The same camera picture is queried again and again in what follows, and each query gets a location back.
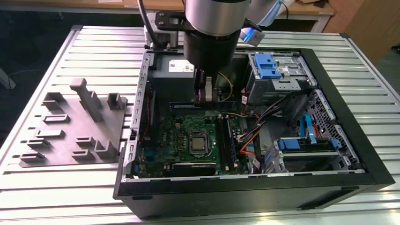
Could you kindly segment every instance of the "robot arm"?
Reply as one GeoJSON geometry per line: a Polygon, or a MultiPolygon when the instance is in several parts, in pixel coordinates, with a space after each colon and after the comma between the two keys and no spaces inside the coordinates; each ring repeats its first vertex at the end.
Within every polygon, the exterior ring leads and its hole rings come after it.
{"type": "Polygon", "coordinates": [[[183,55],[194,66],[195,103],[215,99],[211,87],[218,70],[230,63],[239,36],[253,45],[263,37],[259,28],[246,19],[247,13],[255,23],[270,24],[279,4],[281,0],[185,0],[183,13],[155,13],[158,30],[183,31],[183,55]]]}

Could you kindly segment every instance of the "label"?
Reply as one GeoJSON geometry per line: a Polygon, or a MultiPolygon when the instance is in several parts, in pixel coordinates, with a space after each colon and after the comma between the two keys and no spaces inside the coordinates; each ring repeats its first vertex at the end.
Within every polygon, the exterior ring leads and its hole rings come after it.
{"type": "Polygon", "coordinates": [[[241,96],[241,103],[246,104],[247,103],[247,97],[246,96],[241,96]]]}
{"type": "Polygon", "coordinates": [[[285,68],[285,67],[277,67],[277,70],[282,73],[287,73],[289,72],[289,69],[285,68]]]}
{"type": "Polygon", "coordinates": [[[255,167],[257,169],[259,169],[259,162],[255,160],[255,158],[253,158],[251,164],[254,165],[254,167],[255,167]]]}
{"type": "Polygon", "coordinates": [[[319,15],[333,15],[330,12],[318,12],[319,15]]]}
{"type": "Polygon", "coordinates": [[[194,66],[186,60],[170,60],[169,72],[193,72],[194,66]]]}
{"type": "Polygon", "coordinates": [[[138,6],[134,5],[123,5],[125,8],[138,8],[138,6]]]}

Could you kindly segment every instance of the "motherboard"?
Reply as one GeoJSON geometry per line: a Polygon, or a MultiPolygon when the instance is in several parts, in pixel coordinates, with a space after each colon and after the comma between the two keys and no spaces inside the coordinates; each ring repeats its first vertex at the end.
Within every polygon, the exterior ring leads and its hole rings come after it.
{"type": "Polygon", "coordinates": [[[141,177],[247,173],[245,157],[235,154],[239,133],[235,116],[161,117],[141,148],[141,177]]]}

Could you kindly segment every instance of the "slotted metal table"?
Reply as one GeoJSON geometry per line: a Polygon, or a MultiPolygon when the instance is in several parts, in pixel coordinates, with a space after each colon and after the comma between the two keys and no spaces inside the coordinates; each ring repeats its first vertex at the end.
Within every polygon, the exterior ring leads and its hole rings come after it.
{"type": "MultiPolygon", "coordinates": [[[[73,26],[0,150],[0,221],[14,224],[229,223],[395,224],[400,221],[400,97],[353,41],[338,34],[266,32],[259,47],[311,48],[395,184],[307,211],[217,215],[141,221],[111,199],[117,164],[21,168],[14,155],[33,136],[47,91],[74,97],[69,82],[83,77],[98,96],[118,92],[134,102],[143,53],[142,28],[73,26]]],[[[122,137],[129,136],[129,112],[122,137]]]]}

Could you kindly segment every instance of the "wooden desk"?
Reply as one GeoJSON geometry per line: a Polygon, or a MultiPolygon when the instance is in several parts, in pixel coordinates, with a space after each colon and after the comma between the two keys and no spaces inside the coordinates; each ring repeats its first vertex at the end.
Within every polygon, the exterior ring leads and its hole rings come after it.
{"type": "MultiPolygon", "coordinates": [[[[143,5],[147,11],[182,10],[181,0],[143,0],[143,5]]],[[[97,0],[1,0],[0,10],[110,14],[138,13],[135,0],[122,0],[122,2],[110,3],[98,3],[97,0]]],[[[298,2],[289,6],[290,20],[315,21],[311,32],[322,31],[329,17],[334,14],[335,11],[329,4],[323,8],[298,2]]],[[[283,12],[277,18],[285,19],[286,13],[283,12]]]]}

